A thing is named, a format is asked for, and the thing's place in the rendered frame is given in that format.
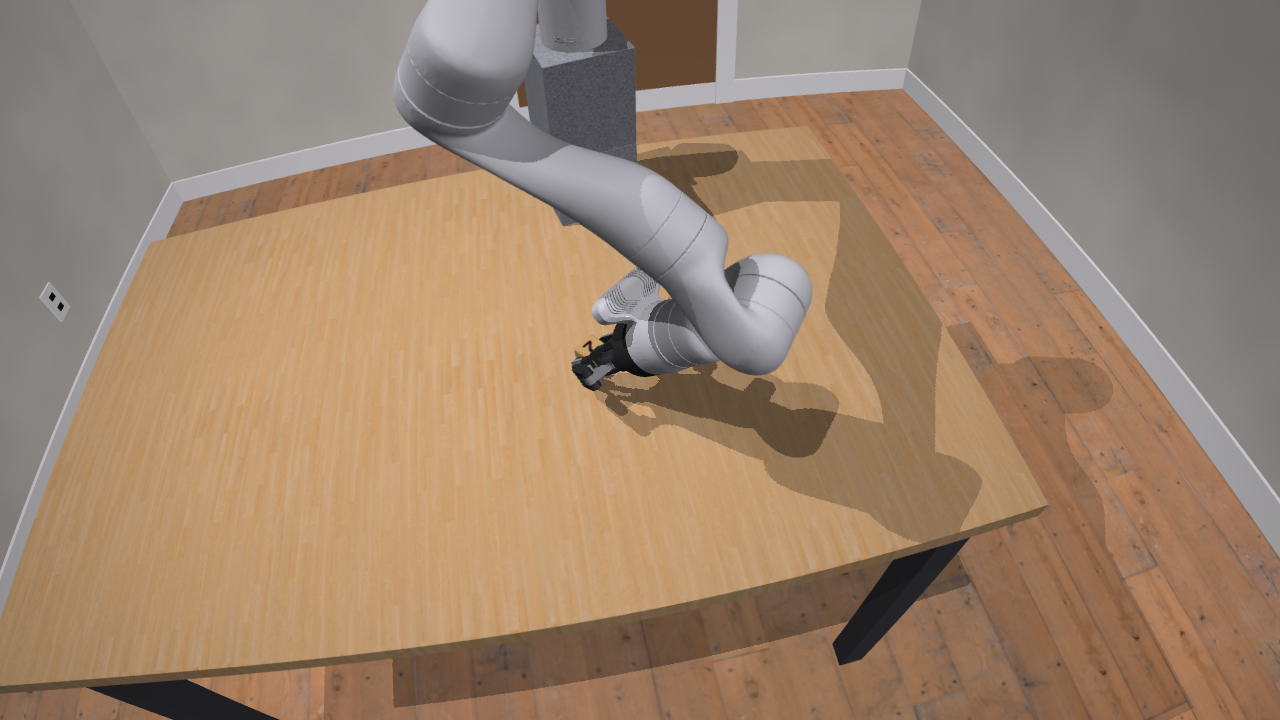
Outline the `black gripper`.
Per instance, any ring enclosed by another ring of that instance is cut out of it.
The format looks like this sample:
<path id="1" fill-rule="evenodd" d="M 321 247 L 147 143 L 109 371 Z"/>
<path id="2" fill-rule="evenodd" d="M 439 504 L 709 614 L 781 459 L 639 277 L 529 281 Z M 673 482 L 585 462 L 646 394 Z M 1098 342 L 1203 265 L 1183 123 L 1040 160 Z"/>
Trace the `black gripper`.
<path id="1" fill-rule="evenodd" d="M 604 345 L 594 348 L 590 355 L 577 357 L 571 363 L 573 374 L 577 374 L 579 380 L 585 388 L 599 389 L 602 387 L 602 377 L 612 375 L 617 372 L 628 372 L 640 377 L 655 375 L 644 372 L 634 363 L 626 345 L 626 328 L 627 324 L 625 323 L 616 324 L 613 333 L 602 336 L 600 341 Z"/>

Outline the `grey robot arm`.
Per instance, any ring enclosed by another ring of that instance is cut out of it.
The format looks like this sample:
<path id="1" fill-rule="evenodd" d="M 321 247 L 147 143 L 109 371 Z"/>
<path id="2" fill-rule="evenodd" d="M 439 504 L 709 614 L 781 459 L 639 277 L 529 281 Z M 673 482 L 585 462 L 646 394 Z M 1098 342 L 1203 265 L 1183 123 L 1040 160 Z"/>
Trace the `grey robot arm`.
<path id="1" fill-rule="evenodd" d="M 556 138 L 516 111 L 509 101 L 529 73 L 538 18 L 541 44 L 558 53 L 607 38 L 605 0 L 428 0 L 396 72 L 401 117 L 634 263 L 593 316 L 627 324 L 628 354 L 644 372 L 717 361 L 748 375 L 777 370 L 812 304 L 806 270 L 773 252 L 724 269 L 727 232 L 663 176 Z M 671 299 L 660 300 L 660 286 Z"/>

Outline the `tan wooden number cube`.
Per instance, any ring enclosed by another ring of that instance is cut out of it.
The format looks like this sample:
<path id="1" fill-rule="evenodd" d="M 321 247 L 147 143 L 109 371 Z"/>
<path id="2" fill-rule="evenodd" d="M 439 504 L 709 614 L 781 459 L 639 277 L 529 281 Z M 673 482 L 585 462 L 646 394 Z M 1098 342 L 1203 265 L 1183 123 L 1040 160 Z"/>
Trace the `tan wooden number cube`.
<path id="1" fill-rule="evenodd" d="M 584 340 L 581 345 L 573 348 L 576 359 L 590 355 L 593 350 L 600 345 L 604 343 L 600 340 L 596 340 L 596 337 L 594 337 L 593 334 L 590 334 L 588 340 Z"/>

